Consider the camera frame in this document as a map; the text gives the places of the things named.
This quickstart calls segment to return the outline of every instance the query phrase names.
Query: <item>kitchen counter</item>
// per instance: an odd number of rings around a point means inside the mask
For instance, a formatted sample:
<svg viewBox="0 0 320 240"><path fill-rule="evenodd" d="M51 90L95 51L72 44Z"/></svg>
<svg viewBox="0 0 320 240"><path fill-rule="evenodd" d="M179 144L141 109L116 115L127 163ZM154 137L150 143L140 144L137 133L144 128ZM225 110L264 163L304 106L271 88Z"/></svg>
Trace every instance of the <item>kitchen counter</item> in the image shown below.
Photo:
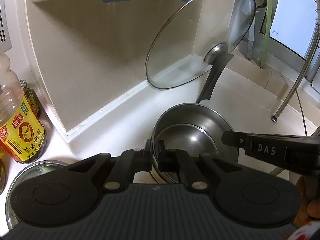
<svg viewBox="0 0 320 240"><path fill-rule="evenodd" d="M79 150L75 153L53 128L42 110L40 121L47 130L48 145L39 161L53 159L73 163L101 152L119 156L127 149L143 148L157 119L164 111L176 104L196 100L206 75L171 90L157 90L146 86L98 120L99 125L95 125L94 130L89 127L81 133L77 140ZM270 112L273 112L280 103L281 101L273 94L229 69L223 71L211 100L202 102L220 113L235 131L304 135L301 114L291 106L287 106L277 123L271 121ZM309 120L306 120L306 125L309 134L316 129ZM95 139L82 146L79 141L86 140L86 133L94 135ZM8 231L4 212L7 191L12 180L26 165L16 163L7 154L2 154L1 158L8 175L5 190L0 195L0 236L3 236ZM239 163L265 172L275 168L273 165L245 156L243 150L239 153ZM288 179L289 172L285 171L281 176ZM140 172L136 174L135 182L154 181L148 173Z"/></svg>

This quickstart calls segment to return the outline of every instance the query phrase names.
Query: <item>cooking oil bottle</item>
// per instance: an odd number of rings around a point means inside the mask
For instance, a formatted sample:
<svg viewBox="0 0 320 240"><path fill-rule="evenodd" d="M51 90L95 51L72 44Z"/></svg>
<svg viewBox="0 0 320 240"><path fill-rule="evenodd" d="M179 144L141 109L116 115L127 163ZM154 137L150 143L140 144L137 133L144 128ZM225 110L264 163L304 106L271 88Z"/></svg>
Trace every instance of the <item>cooking oil bottle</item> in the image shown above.
<svg viewBox="0 0 320 240"><path fill-rule="evenodd" d="M10 59L0 53L0 146L19 163L31 163L45 151L47 133L33 113L10 69Z"/></svg>

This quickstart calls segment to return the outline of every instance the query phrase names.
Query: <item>metal bowl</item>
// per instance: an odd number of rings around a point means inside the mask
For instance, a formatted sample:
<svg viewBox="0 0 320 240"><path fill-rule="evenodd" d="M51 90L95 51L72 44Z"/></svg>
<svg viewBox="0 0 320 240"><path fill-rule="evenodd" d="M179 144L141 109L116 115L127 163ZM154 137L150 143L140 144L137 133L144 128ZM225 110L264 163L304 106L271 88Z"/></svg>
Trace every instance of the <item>metal bowl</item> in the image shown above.
<svg viewBox="0 0 320 240"><path fill-rule="evenodd" d="M30 164L29 166L25 167L22 171L19 172L19 174L14 178L12 184L10 185L7 194L7 199L5 200L5 217L7 219L7 225L9 230L12 230L12 228L14 228L19 223L10 205L10 198L14 188L27 179L31 179L42 174L46 174L50 171L55 171L68 165L68 163L60 161L40 161Z"/></svg>
<svg viewBox="0 0 320 240"><path fill-rule="evenodd" d="M191 156L209 153L237 163L239 151L221 141L224 131L233 131L230 124L216 111L199 104L186 103L171 107L156 123L152 134L154 167L157 170L157 143L164 140L166 149L185 150ZM177 183L172 172L159 172L167 183Z"/></svg>

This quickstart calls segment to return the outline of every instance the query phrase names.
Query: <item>hand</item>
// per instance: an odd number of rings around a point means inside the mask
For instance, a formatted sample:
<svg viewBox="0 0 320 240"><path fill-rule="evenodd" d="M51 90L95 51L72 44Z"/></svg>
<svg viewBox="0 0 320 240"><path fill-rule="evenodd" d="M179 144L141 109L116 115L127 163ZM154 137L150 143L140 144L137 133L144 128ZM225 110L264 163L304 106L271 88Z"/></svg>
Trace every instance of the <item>hand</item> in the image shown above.
<svg viewBox="0 0 320 240"><path fill-rule="evenodd" d="M302 227L310 222L310 217L320 219L320 198L308 203L306 197L306 185L302 176L298 179L296 187L298 188L302 199L301 206L294 223L296 226Z"/></svg>

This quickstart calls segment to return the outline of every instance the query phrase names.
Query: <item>yellow label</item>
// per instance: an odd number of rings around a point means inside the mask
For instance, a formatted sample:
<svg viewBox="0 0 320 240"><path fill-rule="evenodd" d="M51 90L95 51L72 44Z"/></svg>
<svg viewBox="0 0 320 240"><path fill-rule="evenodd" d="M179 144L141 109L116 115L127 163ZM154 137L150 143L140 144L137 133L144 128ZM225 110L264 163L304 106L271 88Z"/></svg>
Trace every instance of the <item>yellow label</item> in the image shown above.
<svg viewBox="0 0 320 240"><path fill-rule="evenodd" d="M0 127L0 142L4 143L20 160L25 161L40 149L44 133L43 126L32 112L24 95L15 114Z"/></svg>
<svg viewBox="0 0 320 240"><path fill-rule="evenodd" d="M27 97L27 101L32 109L32 111L36 114L38 114L38 105L36 103L36 100L35 98L33 97L33 94L32 94L32 91L30 90L30 93L29 93L29 97Z"/></svg>

